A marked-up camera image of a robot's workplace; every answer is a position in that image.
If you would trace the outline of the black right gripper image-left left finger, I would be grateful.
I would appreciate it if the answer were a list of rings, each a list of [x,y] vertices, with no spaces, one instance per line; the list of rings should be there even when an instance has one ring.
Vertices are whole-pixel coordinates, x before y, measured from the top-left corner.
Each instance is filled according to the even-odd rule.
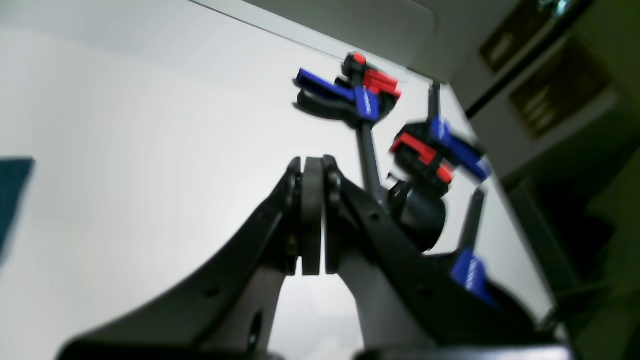
[[[299,157],[206,264],[153,301],[71,340],[60,360],[258,360],[282,285],[321,269],[323,161]]]

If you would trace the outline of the right gripper black image-left right finger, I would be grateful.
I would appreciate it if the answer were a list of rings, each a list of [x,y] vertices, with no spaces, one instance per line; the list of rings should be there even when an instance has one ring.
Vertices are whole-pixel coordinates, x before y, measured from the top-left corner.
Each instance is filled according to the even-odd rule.
[[[556,338],[497,285],[472,292],[452,272],[462,248],[423,255],[369,194],[322,158],[326,270],[354,296],[359,360],[547,360]]]

